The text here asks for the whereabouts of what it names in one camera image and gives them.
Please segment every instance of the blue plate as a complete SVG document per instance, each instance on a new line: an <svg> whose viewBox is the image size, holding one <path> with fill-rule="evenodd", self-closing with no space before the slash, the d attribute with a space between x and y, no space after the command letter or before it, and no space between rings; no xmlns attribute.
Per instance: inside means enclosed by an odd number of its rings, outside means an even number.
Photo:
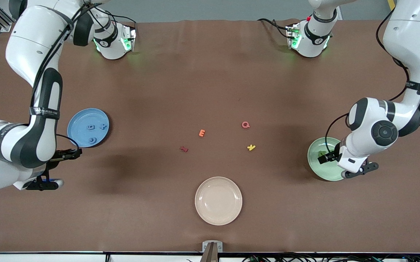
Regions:
<svg viewBox="0 0 420 262"><path fill-rule="evenodd" d="M67 136L75 140L80 147L91 147L100 143L109 129L110 120L105 112L88 108L72 117L67 126Z"/></svg>

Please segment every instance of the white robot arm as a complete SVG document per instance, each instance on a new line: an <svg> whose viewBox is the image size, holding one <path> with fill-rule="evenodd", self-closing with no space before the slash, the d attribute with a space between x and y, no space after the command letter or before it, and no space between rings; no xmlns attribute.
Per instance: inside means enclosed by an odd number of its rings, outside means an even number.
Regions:
<svg viewBox="0 0 420 262"><path fill-rule="evenodd" d="M86 46L95 38L102 43L98 50L105 58L117 59L132 49L135 39L134 28L112 22L96 7L103 2L30 0L16 8L20 17L7 44L6 60L33 87L33 97L28 124L0 120L0 188L13 184L18 189L57 189L63 181L50 180L48 170L80 155L81 151L56 151L63 42ZM42 174L46 181L40 179Z"/></svg>
<svg viewBox="0 0 420 262"><path fill-rule="evenodd" d="M313 14L288 29L288 46L305 57L316 57L326 48L338 20L337 7L356 0L309 0Z"/></svg>
<svg viewBox="0 0 420 262"><path fill-rule="evenodd" d="M398 0L383 45L408 68L404 98L399 103L362 98L352 106L346 120L351 134L336 146L333 154L319 159L320 163L338 161L338 166L345 169L344 178L375 170L378 165L368 163L368 156L388 149L398 137L420 126L420 0Z"/></svg>

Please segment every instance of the brown table surface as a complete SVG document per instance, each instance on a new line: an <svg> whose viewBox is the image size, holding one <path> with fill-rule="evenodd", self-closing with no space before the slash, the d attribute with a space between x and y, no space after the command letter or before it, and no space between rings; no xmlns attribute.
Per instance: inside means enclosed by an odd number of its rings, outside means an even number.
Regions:
<svg viewBox="0 0 420 262"><path fill-rule="evenodd" d="M314 59L256 21L140 24L135 52L116 61L93 45L65 45L58 132L90 107L108 113L112 130L51 172L65 180L61 189L0 190L0 251L193 251L216 239L233 252L420 252L420 129L372 156L380 169L366 176L322 181L306 161L309 144L357 100L403 88L377 26L338 22ZM25 123L31 88L5 61L8 37L0 37L0 119ZM330 134L348 129L340 121ZM243 194L226 226L195 210L197 187L213 176Z"/></svg>

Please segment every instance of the green led light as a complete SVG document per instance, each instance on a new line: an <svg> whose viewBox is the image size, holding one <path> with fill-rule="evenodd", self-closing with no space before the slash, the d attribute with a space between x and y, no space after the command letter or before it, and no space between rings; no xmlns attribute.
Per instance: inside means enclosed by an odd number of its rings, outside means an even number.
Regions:
<svg viewBox="0 0 420 262"><path fill-rule="evenodd" d="M95 39L93 39L93 43L95 43L95 46L97 46L97 51L100 52L100 48L98 47L98 43L96 42Z"/></svg>
<svg viewBox="0 0 420 262"><path fill-rule="evenodd" d="M302 40L302 35L299 33L298 36L293 40L294 49L299 46L300 40Z"/></svg>
<svg viewBox="0 0 420 262"><path fill-rule="evenodd" d="M126 51L129 51L131 49L131 47L130 47L130 41L127 40L127 39L124 39L124 38L121 38L121 41L123 43L124 49Z"/></svg>
<svg viewBox="0 0 420 262"><path fill-rule="evenodd" d="M330 40L330 36L328 35L328 38L326 38L326 40L325 40L325 45L323 46L323 49L325 49L326 48L326 45L328 45L328 40Z"/></svg>

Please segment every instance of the gray wall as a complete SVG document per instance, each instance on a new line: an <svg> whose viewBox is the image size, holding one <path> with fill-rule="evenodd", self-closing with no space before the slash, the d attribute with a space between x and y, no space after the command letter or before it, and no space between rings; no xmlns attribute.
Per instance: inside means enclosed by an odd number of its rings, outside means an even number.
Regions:
<svg viewBox="0 0 420 262"><path fill-rule="evenodd" d="M304 19L312 12L308 0L112 0L102 8L137 22ZM341 9L345 20L380 20L389 13L386 0L358 0Z"/></svg>

